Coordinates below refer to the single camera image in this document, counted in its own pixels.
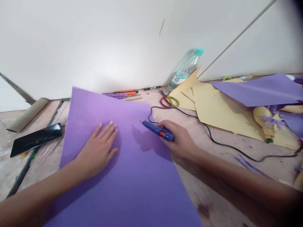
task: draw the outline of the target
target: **scissors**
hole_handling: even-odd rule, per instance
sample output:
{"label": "scissors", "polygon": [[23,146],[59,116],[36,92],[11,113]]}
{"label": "scissors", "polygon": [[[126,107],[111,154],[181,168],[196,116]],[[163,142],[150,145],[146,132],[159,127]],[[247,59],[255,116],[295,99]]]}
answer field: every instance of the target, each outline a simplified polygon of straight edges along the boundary
{"label": "scissors", "polygon": [[[163,107],[165,107],[165,108],[171,108],[171,107],[178,107],[178,106],[180,105],[180,103],[179,103],[179,101],[178,101],[177,99],[175,99],[175,98],[172,97],[172,96],[168,96],[167,94],[165,94],[165,93],[163,92],[163,90],[161,90],[161,89],[159,89],[159,90],[160,90],[160,92],[161,92],[162,95],[163,95],[163,97],[162,97],[161,100],[160,100],[161,106],[163,106]],[[172,99],[177,103],[176,105],[174,105],[174,104],[172,103],[172,101],[171,101]]]}

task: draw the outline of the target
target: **glue gun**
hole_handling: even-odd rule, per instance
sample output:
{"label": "glue gun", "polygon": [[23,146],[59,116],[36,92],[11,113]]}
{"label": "glue gun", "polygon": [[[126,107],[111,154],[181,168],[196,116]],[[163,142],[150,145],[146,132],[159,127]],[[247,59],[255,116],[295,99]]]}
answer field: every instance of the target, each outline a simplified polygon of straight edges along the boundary
{"label": "glue gun", "polygon": [[142,124],[148,128],[149,130],[151,130],[152,132],[156,133],[157,135],[161,136],[162,138],[164,138],[167,141],[173,141],[174,140],[174,135],[168,131],[166,128],[163,127],[159,127],[149,121],[142,121]]}

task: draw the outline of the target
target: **red scissors handle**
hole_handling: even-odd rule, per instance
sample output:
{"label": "red scissors handle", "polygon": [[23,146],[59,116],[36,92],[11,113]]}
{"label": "red scissors handle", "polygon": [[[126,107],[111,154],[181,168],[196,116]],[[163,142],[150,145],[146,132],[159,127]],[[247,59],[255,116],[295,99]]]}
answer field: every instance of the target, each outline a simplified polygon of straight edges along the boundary
{"label": "red scissors handle", "polygon": [[169,101],[167,100],[167,98],[164,97],[164,96],[160,99],[160,104],[161,104],[161,106],[163,106],[163,107],[165,107],[165,108],[171,108],[170,102],[169,102]]}

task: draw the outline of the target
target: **smartphone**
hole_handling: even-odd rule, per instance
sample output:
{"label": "smartphone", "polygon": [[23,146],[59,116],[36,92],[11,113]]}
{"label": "smartphone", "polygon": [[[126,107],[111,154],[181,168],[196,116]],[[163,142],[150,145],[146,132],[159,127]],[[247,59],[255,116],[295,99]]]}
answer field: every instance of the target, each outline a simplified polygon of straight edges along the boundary
{"label": "smartphone", "polygon": [[57,123],[26,136],[15,139],[10,157],[16,157],[24,152],[27,152],[28,150],[42,146],[61,136],[62,126],[61,123]]}

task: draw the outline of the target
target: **right hand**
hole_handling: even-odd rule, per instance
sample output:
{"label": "right hand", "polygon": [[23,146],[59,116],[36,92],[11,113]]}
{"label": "right hand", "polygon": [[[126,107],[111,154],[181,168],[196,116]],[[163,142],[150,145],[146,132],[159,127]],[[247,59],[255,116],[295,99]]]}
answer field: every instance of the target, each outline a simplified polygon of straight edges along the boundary
{"label": "right hand", "polygon": [[161,137],[161,140],[173,153],[182,158],[193,159],[197,153],[201,152],[201,149],[194,143],[186,128],[170,120],[163,120],[158,126],[168,129],[175,136],[172,142]]}

